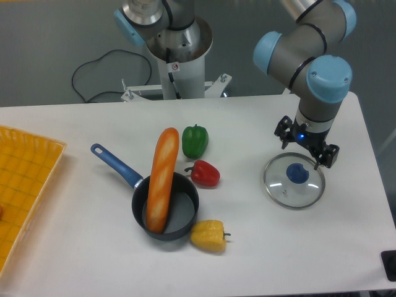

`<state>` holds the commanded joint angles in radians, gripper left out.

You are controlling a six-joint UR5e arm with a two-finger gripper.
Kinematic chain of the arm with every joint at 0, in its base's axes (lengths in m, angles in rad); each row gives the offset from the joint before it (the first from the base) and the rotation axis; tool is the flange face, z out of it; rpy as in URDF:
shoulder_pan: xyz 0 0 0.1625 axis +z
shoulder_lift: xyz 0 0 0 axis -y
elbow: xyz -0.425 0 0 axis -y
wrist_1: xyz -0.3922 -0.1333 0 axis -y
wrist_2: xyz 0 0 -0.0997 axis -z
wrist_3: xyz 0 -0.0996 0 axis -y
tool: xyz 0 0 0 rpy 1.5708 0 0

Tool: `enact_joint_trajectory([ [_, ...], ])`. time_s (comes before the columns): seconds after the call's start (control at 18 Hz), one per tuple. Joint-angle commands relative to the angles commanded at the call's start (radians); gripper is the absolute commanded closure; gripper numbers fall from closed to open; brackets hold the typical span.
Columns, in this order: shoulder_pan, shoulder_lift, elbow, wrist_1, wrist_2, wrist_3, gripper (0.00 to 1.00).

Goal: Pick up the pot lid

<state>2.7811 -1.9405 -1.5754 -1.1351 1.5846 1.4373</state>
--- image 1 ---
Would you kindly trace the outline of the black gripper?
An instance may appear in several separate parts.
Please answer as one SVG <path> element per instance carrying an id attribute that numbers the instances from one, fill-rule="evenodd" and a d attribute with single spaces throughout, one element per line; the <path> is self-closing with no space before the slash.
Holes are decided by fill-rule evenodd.
<path id="1" fill-rule="evenodd" d="M 284 116 L 277 124 L 274 135 L 282 142 L 285 149 L 290 142 L 296 142 L 311 153 L 315 159 L 314 169 L 324 166 L 331 168 L 336 162 L 340 147 L 328 145 L 326 137 L 330 130 L 330 122 L 314 122 L 307 119 L 295 119 L 293 122 Z"/>

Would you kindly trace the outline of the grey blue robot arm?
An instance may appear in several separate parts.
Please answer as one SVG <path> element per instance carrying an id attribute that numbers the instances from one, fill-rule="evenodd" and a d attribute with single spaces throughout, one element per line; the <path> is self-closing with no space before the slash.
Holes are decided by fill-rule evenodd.
<path id="1" fill-rule="evenodd" d="M 266 33 L 253 52 L 254 64 L 299 97 L 294 118 L 284 117 L 275 129 L 283 146 L 295 142 L 330 168 L 339 148 L 326 137 L 352 80 L 350 65 L 327 54 L 356 25 L 356 13 L 346 1 L 283 1 L 297 23 L 288 35 Z M 205 95 L 205 55 L 213 36 L 196 16 L 193 1 L 127 1 L 114 12 L 123 35 L 133 45 L 145 45 L 158 62 L 164 99 Z"/>

